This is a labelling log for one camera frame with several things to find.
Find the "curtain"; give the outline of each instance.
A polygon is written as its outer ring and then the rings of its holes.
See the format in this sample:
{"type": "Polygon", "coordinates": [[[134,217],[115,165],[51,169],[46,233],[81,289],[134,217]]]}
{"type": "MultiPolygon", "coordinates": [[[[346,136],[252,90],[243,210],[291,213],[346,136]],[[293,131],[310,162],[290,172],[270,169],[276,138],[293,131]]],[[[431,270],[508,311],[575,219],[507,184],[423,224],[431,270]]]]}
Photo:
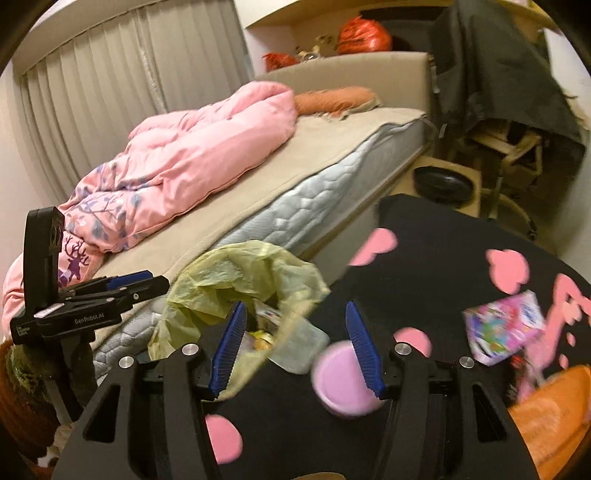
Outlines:
{"type": "Polygon", "coordinates": [[[231,95],[249,80],[245,58],[232,0],[167,0],[105,21],[20,78],[29,158],[65,200],[144,118],[231,95]]]}

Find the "deer print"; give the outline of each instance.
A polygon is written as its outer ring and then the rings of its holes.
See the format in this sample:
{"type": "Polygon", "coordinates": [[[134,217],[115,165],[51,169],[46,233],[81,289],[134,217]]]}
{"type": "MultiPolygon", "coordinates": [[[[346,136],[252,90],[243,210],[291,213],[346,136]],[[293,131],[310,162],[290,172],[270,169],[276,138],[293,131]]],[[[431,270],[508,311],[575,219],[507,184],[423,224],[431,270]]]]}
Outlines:
{"type": "Polygon", "coordinates": [[[80,268],[87,267],[90,264],[90,257],[86,255],[86,248],[82,248],[84,242],[78,240],[75,244],[70,246],[71,241],[72,237],[68,236],[64,243],[64,251],[69,260],[68,268],[64,272],[58,270],[59,282],[62,287],[70,284],[74,277],[80,281],[82,277],[80,268]]]}

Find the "chair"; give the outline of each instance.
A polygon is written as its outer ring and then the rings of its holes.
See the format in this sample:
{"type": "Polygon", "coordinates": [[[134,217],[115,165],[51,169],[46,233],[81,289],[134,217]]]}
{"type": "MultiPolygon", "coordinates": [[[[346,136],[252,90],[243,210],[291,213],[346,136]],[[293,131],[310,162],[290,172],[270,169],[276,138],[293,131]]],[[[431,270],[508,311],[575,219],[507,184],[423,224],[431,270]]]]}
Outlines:
{"type": "Polygon", "coordinates": [[[504,205],[524,220],[529,228],[528,237],[534,241],[538,235],[535,222],[523,208],[507,195],[501,193],[501,190],[505,186],[518,190],[528,190],[535,180],[542,175],[542,136],[531,128],[525,128],[525,133],[521,139],[516,144],[512,144],[508,139],[510,130],[510,121],[500,119],[483,121],[456,142],[448,156],[448,160],[453,161],[456,153],[462,151],[472,156],[475,159],[475,167],[481,170],[482,155],[485,150],[488,149],[489,152],[494,151],[504,155],[497,173],[495,188],[482,189],[483,196],[492,197],[488,220],[496,220],[499,205],[504,205]],[[533,149],[535,149],[534,159],[524,161],[524,155],[533,149]]]}

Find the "mattress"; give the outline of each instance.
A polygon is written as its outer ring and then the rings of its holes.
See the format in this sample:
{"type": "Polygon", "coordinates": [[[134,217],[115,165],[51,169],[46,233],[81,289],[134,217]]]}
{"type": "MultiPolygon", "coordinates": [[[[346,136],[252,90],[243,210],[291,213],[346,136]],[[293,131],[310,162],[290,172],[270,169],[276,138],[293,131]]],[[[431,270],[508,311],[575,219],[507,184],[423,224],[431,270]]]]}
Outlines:
{"type": "MultiPolygon", "coordinates": [[[[424,147],[425,128],[421,120],[382,126],[345,158],[277,197],[212,248],[261,240],[296,255],[303,252],[415,159],[424,147]]],[[[147,347],[164,305],[165,296],[148,302],[95,350],[97,378],[122,356],[147,347]]]]}

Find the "pink comforter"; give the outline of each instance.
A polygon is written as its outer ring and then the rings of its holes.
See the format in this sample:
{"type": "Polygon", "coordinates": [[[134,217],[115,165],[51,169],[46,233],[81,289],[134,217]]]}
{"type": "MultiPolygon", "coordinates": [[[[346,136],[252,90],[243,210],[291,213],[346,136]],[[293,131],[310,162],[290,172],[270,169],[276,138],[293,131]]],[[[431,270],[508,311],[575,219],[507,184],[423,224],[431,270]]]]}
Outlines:
{"type": "MultiPolygon", "coordinates": [[[[293,92],[252,82],[199,110],[147,118],[123,153],[84,177],[59,209],[61,286],[88,280],[106,252],[134,247],[208,195],[234,184],[294,133],[293,92]]],[[[22,255],[4,281],[2,327],[21,308],[22,255]]]]}

